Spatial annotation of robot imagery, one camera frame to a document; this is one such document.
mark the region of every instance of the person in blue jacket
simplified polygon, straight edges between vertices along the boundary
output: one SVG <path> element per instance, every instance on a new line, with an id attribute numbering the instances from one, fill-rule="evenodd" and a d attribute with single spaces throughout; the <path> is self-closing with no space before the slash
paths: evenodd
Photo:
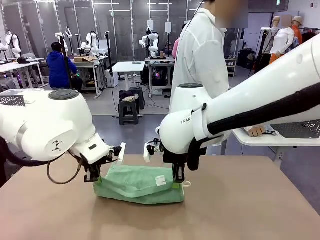
<path id="1" fill-rule="evenodd" d="M 46 59 L 46 62 L 50 69 L 49 75 L 49 84 L 52 89 L 69 89 L 69 78 L 68 73 L 65 65 L 64 55 L 62 54 L 62 46 L 59 42 L 54 42 L 51 45 L 52 52 Z M 68 58 L 69 68 L 72 74 L 77 74 L 77 67 L 76 65 L 71 62 Z M 78 92 L 82 90 L 82 79 L 74 76 L 71 78 L 72 87 L 75 88 Z"/>

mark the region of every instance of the orange shirt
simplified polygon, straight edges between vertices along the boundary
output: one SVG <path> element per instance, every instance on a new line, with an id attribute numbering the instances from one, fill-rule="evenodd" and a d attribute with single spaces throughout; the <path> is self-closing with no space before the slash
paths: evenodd
<path id="1" fill-rule="evenodd" d="M 292 25 L 291 27 L 294 31 L 294 36 L 298 38 L 299 44 L 301 45 L 303 43 L 302 34 L 299 30 L 299 28 L 296 25 Z"/>

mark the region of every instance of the person's hand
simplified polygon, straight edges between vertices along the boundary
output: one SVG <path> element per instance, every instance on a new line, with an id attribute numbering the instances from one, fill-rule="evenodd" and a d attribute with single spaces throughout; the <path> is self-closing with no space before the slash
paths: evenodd
<path id="1" fill-rule="evenodd" d="M 260 137 L 266 131 L 263 126 L 256 125 L 253 126 L 248 132 L 250 137 Z"/>

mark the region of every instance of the green cloth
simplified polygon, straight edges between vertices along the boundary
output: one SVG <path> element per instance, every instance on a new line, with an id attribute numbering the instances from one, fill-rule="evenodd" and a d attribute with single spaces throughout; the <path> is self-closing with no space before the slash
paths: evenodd
<path id="1" fill-rule="evenodd" d="M 157 185 L 158 176 L 164 176 L 164 185 Z M 137 204 L 171 204 L 185 200 L 183 187 L 180 184 L 173 188 L 172 169 L 165 167 L 114 164 L 93 188 L 99 197 Z"/>

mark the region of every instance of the beige hat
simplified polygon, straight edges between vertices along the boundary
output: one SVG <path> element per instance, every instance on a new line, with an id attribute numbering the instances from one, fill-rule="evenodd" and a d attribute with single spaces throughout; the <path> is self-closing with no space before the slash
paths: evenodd
<path id="1" fill-rule="evenodd" d="M 300 25 L 302 25 L 303 21 L 302 21 L 302 16 L 295 16 L 293 19 L 292 19 L 292 22 L 298 22 L 300 23 Z"/>

